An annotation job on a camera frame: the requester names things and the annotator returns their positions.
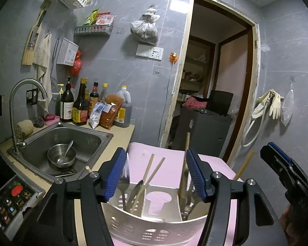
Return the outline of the pink soap dish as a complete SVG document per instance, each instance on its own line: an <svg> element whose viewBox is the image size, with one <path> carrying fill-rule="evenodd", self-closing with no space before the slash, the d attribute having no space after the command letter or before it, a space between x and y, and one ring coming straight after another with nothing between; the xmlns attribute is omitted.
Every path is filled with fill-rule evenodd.
<svg viewBox="0 0 308 246"><path fill-rule="evenodd" d="M60 122L60 117L53 115L53 114L48 114L47 116L44 117L44 124L46 126L54 125L55 123Z"/></svg>

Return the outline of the hanging dish cloth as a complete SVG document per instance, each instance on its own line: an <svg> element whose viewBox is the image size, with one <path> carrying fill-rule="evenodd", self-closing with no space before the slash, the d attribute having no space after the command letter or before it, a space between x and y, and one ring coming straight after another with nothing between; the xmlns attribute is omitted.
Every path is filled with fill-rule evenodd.
<svg viewBox="0 0 308 246"><path fill-rule="evenodd" d="M51 45L52 45L52 33L48 32L40 41L37 51L34 55L33 66L35 69L34 79L39 81L48 97L38 98L37 104L43 109L44 116L49 114L49 103L52 99L52 87L51 87Z"/></svg>

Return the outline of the red-capped sauce bottle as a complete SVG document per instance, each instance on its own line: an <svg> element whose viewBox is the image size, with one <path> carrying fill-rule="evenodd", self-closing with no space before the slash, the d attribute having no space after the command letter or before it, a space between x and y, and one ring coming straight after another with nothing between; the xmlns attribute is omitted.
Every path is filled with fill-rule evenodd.
<svg viewBox="0 0 308 246"><path fill-rule="evenodd" d="M98 94L98 82L93 83L92 92L89 95L89 106L88 106L88 116L90 117L91 112L95 106L95 104L99 101L99 94Z"/></svg>

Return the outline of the steel fork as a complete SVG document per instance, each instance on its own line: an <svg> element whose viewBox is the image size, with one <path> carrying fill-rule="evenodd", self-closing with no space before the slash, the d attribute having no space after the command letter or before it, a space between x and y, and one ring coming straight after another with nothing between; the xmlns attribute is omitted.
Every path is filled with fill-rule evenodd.
<svg viewBox="0 0 308 246"><path fill-rule="evenodd" d="M124 164L122 175L120 177L119 183L118 183L118 190L121 193L122 197L122 208L125 211L127 209L126 206L126 190L128 190L128 187L130 185L130 168L129 168L129 159L128 159L128 153L126 154L126 163Z"/></svg>

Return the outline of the long wooden spatula handle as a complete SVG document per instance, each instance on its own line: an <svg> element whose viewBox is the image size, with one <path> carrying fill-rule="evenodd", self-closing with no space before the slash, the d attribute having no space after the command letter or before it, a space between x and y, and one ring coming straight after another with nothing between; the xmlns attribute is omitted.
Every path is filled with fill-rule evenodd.
<svg viewBox="0 0 308 246"><path fill-rule="evenodd" d="M180 179L180 186L178 190L178 197L180 204L186 203L186 191L187 191L187 178L188 178L188 168L187 168L187 150L190 145L190 132L186 133L186 142L185 142L185 153L184 153L184 162L182 167L182 174Z"/></svg>

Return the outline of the orange spice bag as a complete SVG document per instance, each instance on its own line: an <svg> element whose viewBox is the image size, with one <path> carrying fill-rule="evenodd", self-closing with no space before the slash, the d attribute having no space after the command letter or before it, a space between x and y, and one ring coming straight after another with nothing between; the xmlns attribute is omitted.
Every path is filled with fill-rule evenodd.
<svg viewBox="0 0 308 246"><path fill-rule="evenodd" d="M99 125L105 129L111 129L118 111L122 107L124 99L118 95L108 95L105 99L105 107L101 113Z"/></svg>

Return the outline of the white perforated box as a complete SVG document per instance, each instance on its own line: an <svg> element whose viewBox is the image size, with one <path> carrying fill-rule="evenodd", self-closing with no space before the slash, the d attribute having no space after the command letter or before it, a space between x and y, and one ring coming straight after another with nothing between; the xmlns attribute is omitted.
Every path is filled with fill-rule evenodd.
<svg viewBox="0 0 308 246"><path fill-rule="evenodd" d="M79 46L69 39L63 38L56 64L73 66Z"/></svg>

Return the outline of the grey wall shelf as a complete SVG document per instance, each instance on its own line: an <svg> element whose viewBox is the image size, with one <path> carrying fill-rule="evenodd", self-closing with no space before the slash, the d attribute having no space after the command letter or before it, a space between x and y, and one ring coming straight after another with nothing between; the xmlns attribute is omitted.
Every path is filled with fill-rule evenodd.
<svg viewBox="0 0 308 246"><path fill-rule="evenodd" d="M110 36L112 30L113 26L106 25L80 26L74 29L74 34L77 36Z"/></svg>

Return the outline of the small white packet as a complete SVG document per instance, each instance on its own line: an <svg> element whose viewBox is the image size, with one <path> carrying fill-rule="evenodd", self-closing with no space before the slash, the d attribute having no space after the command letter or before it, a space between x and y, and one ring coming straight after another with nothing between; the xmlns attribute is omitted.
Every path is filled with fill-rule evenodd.
<svg viewBox="0 0 308 246"><path fill-rule="evenodd" d="M108 113L111 109L112 105L108 104L106 102L97 102L91 112L91 115L89 117L89 125L95 129L99 125L99 121L101 118L101 114L103 112Z"/></svg>

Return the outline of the steel sink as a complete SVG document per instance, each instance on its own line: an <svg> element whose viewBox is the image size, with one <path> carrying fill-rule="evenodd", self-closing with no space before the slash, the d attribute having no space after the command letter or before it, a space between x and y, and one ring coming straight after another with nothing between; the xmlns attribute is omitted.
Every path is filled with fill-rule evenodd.
<svg viewBox="0 0 308 246"><path fill-rule="evenodd" d="M84 177L86 166L95 165L112 138L106 132L59 122L26 139L18 153L13 147L8 153L47 182L73 181Z"/></svg>

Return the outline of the beige sponge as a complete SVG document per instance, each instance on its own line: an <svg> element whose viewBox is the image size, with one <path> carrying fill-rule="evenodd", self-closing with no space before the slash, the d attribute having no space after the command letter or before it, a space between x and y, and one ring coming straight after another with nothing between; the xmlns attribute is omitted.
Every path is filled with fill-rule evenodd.
<svg viewBox="0 0 308 246"><path fill-rule="evenodd" d="M34 131L33 122L29 119L18 122L15 126L15 135L18 139L24 139Z"/></svg>

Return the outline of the plastic oil jug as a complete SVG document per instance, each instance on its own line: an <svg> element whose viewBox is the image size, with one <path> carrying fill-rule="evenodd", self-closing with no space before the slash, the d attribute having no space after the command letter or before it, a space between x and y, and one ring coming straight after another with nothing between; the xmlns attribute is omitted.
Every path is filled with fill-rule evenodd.
<svg viewBox="0 0 308 246"><path fill-rule="evenodd" d="M127 90L126 85L122 85L121 90L117 93L117 95L123 99L122 106L118 111L116 119L114 120L114 125L126 128L130 125L131 121L131 113L132 113L132 100L131 94Z"/></svg>

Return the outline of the dark wine bottle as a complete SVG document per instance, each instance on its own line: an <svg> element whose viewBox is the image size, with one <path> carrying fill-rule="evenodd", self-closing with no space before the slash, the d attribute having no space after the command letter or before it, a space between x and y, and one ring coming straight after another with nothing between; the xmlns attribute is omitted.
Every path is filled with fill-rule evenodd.
<svg viewBox="0 0 308 246"><path fill-rule="evenodd" d="M72 110L74 104L74 97L71 91L70 77L67 78L66 89L63 92L60 99L60 121L71 122L72 121Z"/></svg>

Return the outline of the clear plastic bag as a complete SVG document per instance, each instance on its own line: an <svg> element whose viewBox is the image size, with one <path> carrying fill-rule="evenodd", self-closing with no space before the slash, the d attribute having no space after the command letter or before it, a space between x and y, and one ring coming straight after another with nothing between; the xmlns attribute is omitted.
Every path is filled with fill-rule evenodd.
<svg viewBox="0 0 308 246"><path fill-rule="evenodd" d="M294 111L294 91L290 89L284 98L284 102L282 104L282 112L280 116L280 120L285 127L290 122L291 117L293 115L293 111Z"/></svg>

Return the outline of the wooden chopstick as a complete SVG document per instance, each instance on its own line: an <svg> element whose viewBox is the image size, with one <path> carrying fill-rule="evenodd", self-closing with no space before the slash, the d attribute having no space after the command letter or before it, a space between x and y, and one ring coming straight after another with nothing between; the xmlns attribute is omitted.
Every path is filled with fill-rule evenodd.
<svg viewBox="0 0 308 246"><path fill-rule="evenodd" d="M136 200L132 206L131 209L131 213L133 213L133 211L136 208L136 205L140 199L141 194L145 191L145 189L149 186L149 184L151 183L151 181L153 180L154 176L157 174L157 172L159 171L159 169L161 168L161 165L163 164L163 162L165 161L165 157L162 157L162 159L160 160L160 162L158 163L158 165L155 167L155 169L153 170L152 174L149 176L149 178L147 179L147 181L145 182L145 184L142 185L141 190L139 192L139 194L136 197Z"/></svg>
<svg viewBox="0 0 308 246"><path fill-rule="evenodd" d="M91 173L91 172L92 172L89 166L85 166L85 170L86 170L88 173Z"/></svg>
<svg viewBox="0 0 308 246"><path fill-rule="evenodd" d="M151 165L152 165L152 162L153 162L154 157L155 157L155 155L152 153L152 154L151 154L151 157L150 157L150 159L149 159L149 162L148 162L148 164L147 164L145 173L144 173L144 175L143 175L143 179L142 179L143 184L145 184L145 181L146 181L146 178L147 178L147 176L148 176L148 173L149 173L149 170L150 170L150 168L151 168Z"/></svg>
<svg viewBox="0 0 308 246"><path fill-rule="evenodd" d="M254 155L255 155L255 152L253 150L250 150L250 152L246 156L245 160L243 161L241 167L236 172L236 175L234 176L233 180L237 181L242 176L242 174L246 170L247 166L249 165L249 163L250 163L250 161L251 161L251 159L253 158Z"/></svg>

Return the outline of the white rubber glove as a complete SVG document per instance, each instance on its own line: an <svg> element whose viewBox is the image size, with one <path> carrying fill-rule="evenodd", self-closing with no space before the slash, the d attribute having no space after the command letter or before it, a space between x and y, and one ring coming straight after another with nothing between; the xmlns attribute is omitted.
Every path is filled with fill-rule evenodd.
<svg viewBox="0 0 308 246"><path fill-rule="evenodd" d="M252 112L252 119L257 119L262 117L266 110L269 110L269 116L273 119L278 119L281 113L281 101L284 99L278 92L274 89L269 89L262 96L257 98L257 106Z"/></svg>

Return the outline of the pink floral cloth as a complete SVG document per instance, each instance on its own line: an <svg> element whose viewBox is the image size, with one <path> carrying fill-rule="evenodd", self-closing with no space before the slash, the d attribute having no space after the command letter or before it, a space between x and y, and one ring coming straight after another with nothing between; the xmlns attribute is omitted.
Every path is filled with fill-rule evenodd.
<svg viewBox="0 0 308 246"><path fill-rule="evenodd" d="M143 179L143 175L145 173L147 164L149 162L152 153L155 155L155 157L152 162L146 181L152 174L153 170L158 165L162 157L165 157L166 158L165 161L163 162L161 168L159 169L159 171L157 172L157 174L154 176L153 179L157 178L163 179L166 177L168 178L173 177L178 179L180 186L182 166L184 162L183 151L159 148L154 146L148 146L142 143L133 142L129 144L127 152L128 152L129 168L130 168L130 185L128 187L128 190L126 190L126 197L129 197L130 193L132 192L136 184L138 184L138 182ZM190 243L185 245L197 245L200 235L196 239L190 241ZM113 237L112 240L114 245L131 245L118 241Z"/></svg>

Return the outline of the dark soy sauce bottle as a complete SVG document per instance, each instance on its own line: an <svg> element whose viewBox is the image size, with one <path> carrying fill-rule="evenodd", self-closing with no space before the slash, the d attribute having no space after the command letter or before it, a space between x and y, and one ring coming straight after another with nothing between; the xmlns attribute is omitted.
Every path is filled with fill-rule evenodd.
<svg viewBox="0 0 308 246"><path fill-rule="evenodd" d="M72 121L76 125L85 125L88 121L88 99L85 97L87 79L80 79L80 87L76 101L72 107Z"/></svg>

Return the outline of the dark cabinet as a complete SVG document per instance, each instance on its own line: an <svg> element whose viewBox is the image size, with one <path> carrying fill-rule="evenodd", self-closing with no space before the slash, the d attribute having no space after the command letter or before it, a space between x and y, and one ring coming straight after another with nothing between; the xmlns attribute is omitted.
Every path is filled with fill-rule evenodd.
<svg viewBox="0 0 308 246"><path fill-rule="evenodd" d="M218 157L225 143L230 116L221 116L214 112L201 113L197 110L182 108L172 149L184 150L186 133L190 133L189 147L198 154Z"/></svg>

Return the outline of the steel spoon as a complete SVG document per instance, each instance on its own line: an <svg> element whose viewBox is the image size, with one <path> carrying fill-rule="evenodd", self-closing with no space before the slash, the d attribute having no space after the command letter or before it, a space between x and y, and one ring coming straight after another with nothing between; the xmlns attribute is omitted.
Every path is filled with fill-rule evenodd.
<svg viewBox="0 0 308 246"><path fill-rule="evenodd" d="M132 209L132 206L136 200L137 195L139 194L141 187L143 185L143 180L140 180L138 182L138 184L134 187L134 189L132 190L132 192L129 195L127 204L126 204L126 211L130 212Z"/></svg>

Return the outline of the steel faucet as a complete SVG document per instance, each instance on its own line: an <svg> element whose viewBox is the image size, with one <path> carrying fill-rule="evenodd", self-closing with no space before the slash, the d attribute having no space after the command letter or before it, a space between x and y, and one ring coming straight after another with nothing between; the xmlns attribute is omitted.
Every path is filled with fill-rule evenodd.
<svg viewBox="0 0 308 246"><path fill-rule="evenodd" d="M26 147L26 143L19 142L15 132L16 123L25 119L32 120L36 117L43 117L46 113L46 111L43 110L37 103L35 105L26 104L25 92L28 89L37 89L39 99L48 98L48 94L44 86L36 79L21 79L12 88L9 95L9 117L14 147L13 152L17 155L20 154L21 149Z"/></svg>

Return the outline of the red cloth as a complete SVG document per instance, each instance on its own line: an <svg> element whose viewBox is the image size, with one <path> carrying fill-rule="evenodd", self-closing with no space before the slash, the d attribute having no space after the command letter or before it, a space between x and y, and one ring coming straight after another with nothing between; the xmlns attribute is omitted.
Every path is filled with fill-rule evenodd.
<svg viewBox="0 0 308 246"><path fill-rule="evenodd" d="M196 97L188 97L182 104L182 107L196 109L196 108L206 108L206 101L198 101Z"/></svg>

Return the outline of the steel bowl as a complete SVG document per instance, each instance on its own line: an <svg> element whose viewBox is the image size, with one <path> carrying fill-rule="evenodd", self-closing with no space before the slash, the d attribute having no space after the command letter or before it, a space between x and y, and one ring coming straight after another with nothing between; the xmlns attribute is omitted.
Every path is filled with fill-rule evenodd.
<svg viewBox="0 0 308 246"><path fill-rule="evenodd" d="M47 158L57 168L69 168L76 159L76 153L68 144L56 144L47 151Z"/></svg>

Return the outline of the yellow-capped bottle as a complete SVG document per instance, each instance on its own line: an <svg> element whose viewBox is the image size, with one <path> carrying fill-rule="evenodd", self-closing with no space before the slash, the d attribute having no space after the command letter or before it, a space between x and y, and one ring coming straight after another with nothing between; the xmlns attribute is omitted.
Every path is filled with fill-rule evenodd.
<svg viewBox="0 0 308 246"><path fill-rule="evenodd" d="M105 101L106 96L107 96L107 87L108 87L108 84L107 83L103 83L102 90L101 90L101 93L99 95L99 100L100 101Z"/></svg>

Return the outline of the red plastic bag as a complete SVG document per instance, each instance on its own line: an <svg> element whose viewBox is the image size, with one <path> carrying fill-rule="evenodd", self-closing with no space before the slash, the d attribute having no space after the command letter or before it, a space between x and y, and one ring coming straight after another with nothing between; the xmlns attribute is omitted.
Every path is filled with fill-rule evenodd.
<svg viewBox="0 0 308 246"><path fill-rule="evenodd" d="M81 55L82 55L82 52L80 50L77 50L73 66L70 69L72 76L75 76L75 77L78 76L82 69L82 61L80 60Z"/></svg>

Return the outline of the steel peeler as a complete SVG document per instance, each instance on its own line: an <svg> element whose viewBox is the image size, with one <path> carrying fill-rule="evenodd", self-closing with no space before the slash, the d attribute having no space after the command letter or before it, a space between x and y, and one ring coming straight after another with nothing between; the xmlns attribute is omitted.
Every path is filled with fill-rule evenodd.
<svg viewBox="0 0 308 246"><path fill-rule="evenodd" d="M195 187L193 184L193 181L191 177L188 177L189 186L186 193L186 204L184 207L184 211L181 212L182 220L186 221L188 220L188 217L192 213L192 211L195 209L196 205L201 202L201 198L198 197Z"/></svg>

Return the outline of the white utensil holder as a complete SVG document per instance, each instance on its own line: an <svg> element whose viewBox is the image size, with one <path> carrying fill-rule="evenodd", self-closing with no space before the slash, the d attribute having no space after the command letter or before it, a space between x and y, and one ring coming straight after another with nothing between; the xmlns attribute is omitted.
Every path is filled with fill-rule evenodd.
<svg viewBox="0 0 308 246"><path fill-rule="evenodd" d="M199 202L182 220L178 201L178 179L153 179L132 213L123 210L117 190L102 205L111 236L131 245L185 245L196 239L209 212L209 203Z"/></svg>

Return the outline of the orange wall hook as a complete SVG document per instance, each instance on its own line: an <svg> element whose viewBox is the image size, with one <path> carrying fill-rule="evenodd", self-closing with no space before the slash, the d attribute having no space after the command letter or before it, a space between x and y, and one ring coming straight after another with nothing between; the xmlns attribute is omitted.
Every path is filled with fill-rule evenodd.
<svg viewBox="0 0 308 246"><path fill-rule="evenodd" d="M171 52L169 56L169 61L171 63L176 63L178 61L178 55L176 52Z"/></svg>

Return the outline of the spoon in bowl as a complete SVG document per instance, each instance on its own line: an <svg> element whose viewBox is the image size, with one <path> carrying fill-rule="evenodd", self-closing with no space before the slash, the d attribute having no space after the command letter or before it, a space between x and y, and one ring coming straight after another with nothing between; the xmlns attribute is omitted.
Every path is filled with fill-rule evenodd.
<svg viewBox="0 0 308 246"><path fill-rule="evenodd" d="M66 158L66 155L67 155L68 151L70 150L70 148L72 147L73 143L74 143L74 140L71 140L71 142L68 145L65 153L58 158L57 163L63 164L63 163L67 163L68 162L67 158Z"/></svg>

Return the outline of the induction cooker panel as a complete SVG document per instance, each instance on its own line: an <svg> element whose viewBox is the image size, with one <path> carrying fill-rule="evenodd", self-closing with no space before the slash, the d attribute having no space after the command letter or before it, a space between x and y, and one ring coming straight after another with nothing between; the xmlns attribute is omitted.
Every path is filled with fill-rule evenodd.
<svg viewBox="0 0 308 246"><path fill-rule="evenodd" d="M43 199L45 190L18 175L0 187L0 231L12 241L28 213Z"/></svg>

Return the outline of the wall power socket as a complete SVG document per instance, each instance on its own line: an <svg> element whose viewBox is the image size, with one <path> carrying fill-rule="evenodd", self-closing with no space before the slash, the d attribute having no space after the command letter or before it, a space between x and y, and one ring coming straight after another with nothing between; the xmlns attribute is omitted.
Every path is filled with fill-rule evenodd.
<svg viewBox="0 0 308 246"><path fill-rule="evenodd" d="M154 60L162 60L163 57L163 48L153 47L150 45L139 44L136 50L136 56L150 58Z"/></svg>

